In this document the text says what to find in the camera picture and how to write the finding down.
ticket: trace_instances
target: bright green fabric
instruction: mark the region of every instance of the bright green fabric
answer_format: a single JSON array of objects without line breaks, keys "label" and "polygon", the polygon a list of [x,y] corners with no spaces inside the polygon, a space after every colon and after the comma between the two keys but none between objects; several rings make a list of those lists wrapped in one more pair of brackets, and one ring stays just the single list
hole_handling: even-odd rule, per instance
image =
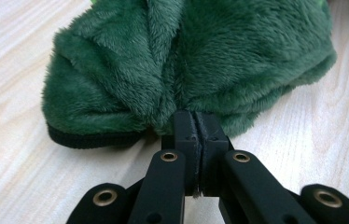
[{"label": "bright green fabric", "polygon": [[177,109],[229,136],[336,60],[321,0],[99,0],[54,39],[43,111],[65,133],[170,133]]}]

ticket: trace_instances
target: green plush toy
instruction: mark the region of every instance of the green plush toy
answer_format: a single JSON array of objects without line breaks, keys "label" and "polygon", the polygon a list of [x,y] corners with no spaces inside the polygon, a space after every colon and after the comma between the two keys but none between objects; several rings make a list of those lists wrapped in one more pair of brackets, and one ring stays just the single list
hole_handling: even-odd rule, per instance
[{"label": "green plush toy", "polygon": [[178,109],[243,133],[336,60],[321,0],[99,0],[56,34],[43,90],[51,138],[69,147],[172,131]]}]

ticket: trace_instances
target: fuzzy green cloth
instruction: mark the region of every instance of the fuzzy green cloth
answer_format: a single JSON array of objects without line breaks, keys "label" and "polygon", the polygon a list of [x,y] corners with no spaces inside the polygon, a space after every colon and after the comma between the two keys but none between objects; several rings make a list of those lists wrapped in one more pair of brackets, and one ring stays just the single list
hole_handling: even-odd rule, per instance
[{"label": "fuzzy green cloth", "polygon": [[43,90],[61,133],[172,131],[178,109],[228,136],[336,60],[321,0],[98,0],[56,34]]}]

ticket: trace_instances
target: metal ring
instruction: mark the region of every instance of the metal ring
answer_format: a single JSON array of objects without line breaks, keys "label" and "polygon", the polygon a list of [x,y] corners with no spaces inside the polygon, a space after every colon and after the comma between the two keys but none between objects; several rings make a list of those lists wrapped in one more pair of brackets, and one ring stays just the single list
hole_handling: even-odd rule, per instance
[{"label": "metal ring", "polygon": [[236,161],[239,161],[239,162],[248,162],[248,161],[250,161],[250,157],[247,156],[244,153],[241,153],[241,152],[237,152],[237,153],[233,154],[233,159],[236,160]]},{"label": "metal ring", "polygon": [[102,189],[93,196],[93,203],[98,206],[108,206],[117,199],[118,194],[113,189]]},{"label": "metal ring", "polygon": [[165,152],[161,154],[161,159],[163,161],[175,161],[177,160],[177,154],[173,152]]},{"label": "metal ring", "polygon": [[331,192],[324,189],[315,190],[314,197],[318,202],[328,207],[339,208],[342,206],[342,201],[337,195],[332,194]]}]

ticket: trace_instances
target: wooden table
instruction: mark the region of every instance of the wooden table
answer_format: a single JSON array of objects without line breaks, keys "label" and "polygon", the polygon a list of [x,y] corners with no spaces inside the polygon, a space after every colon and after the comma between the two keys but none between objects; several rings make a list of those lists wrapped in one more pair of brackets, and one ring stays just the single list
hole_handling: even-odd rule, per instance
[{"label": "wooden table", "polygon": [[[53,143],[41,90],[59,27],[89,1],[0,1],[0,223],[64,223],[83,194],[142,178],[160,139],[130,148],[73,150]],[[331,1],[335,66],[295,89],[255,127],[232,139],[257,155],[285,188],[321,183],[349,197],[349,1]],[[186,199],[185,223],[223,223],[217,199]]]}]

